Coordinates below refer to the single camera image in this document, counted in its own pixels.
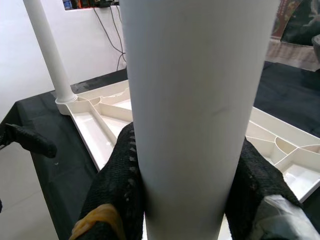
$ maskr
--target white floor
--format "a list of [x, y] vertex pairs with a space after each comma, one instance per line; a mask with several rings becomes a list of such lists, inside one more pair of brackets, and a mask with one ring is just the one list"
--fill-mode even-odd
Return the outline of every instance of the white floor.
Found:
[[28, 151], [0, 150], [0, 240], [58, 240]]

